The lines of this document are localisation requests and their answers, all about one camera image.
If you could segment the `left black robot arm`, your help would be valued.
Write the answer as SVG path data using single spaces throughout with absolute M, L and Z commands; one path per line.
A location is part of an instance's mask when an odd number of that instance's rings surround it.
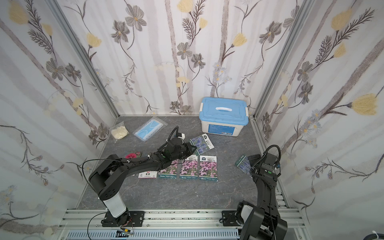
M 197 147 L 191 143 L 177 139 L 167 141 L 147 157 L 126 159 L 110 155 L 103 159 L 88 178 L 88 184 L 107 208 L 105 217 L 101 221 L 102 226 L 119 228 L 129 224 L 133 227 L 142 226 L 142 222 L 135 221 L 135 218 L 142 218 L 144 212 L 131 214 L 120 195 L 120 188 L 125 179 L 147 171 L 163 170 L 171 166 L 173 161 L 187 159 L 196 150 Z

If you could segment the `lavender seed packet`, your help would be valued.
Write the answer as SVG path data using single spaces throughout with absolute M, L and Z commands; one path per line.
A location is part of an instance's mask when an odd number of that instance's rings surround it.
M 250 162 L 249 162 L 247 156 L 242 155 L 242 156 L 235 162 L 235 166 L 236 166 L 237 168 L 239 168 L 243 173 L 245 173 L 246 175 L 248 175 L 249 177 L 252 176 L 252 175 L 250 174 L 251 165 L 250 165 Z
M 194 154 L 197 156 L 202 155 L 215 148 L 207 134 L 202 134 L 198 137 L 191 139 L 190 143 L 193 146 L 197 147 L 196 151 L 194 152 Z

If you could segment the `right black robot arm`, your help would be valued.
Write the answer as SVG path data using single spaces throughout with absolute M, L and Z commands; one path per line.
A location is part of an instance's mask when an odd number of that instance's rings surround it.
M 276 186 L 278 177 L 274 169 L 280 159 L 272 154 L 249 157 L 250 174 L 257 186 L 257 203 L 255 205 L 242 201 L 239 203 L 236 219 L 242 224 L 241 240 L 283 240 L 288 224 L 278 211 Z

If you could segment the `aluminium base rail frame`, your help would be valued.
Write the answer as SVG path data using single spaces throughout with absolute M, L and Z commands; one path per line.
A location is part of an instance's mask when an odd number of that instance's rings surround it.
M 59 224 L 64 240 L 220 240 L 240 238 L 235 209 L 131 210 L 132 221 L 107 226 L 106 210 L 67 210 Z

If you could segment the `white back-side seed packet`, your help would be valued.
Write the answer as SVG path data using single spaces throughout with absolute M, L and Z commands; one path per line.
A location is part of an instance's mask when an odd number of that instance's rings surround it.
M 158 172 L 158 177 L 162 179 L 176 179 L 178 175 L 179 160 L 172 161 L 171 165 Z

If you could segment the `blue lidded storage box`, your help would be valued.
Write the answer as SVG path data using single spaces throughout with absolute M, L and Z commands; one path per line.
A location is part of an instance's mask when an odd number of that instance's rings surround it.
M 205 97 L 199 119 L 204 133 L 237 137 L 249 123 L 249 112 L 245 101 Z

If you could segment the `pink cosmos seed packet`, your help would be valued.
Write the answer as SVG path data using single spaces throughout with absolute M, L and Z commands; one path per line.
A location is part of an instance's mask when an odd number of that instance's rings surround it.
M 198 171 L 198 156 L 191 155 L 184 160 L 181 167 L 180 179 L 197 179 L 199 177 Z
M 200 156 L 199 179 L 218 181 L 217 156 Z

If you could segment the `hollyhock seed packet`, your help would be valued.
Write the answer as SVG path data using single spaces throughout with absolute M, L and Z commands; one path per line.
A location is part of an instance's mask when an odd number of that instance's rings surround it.
M 158 175 L 157 171 L 146 171 L 139 173 L 139 179 L 156 179 Z
M 129 153 L 125 156 L 125 159 L 134 159 L 134 158 L 140 158 L 142 156 L 142 152 L 134 152 Z

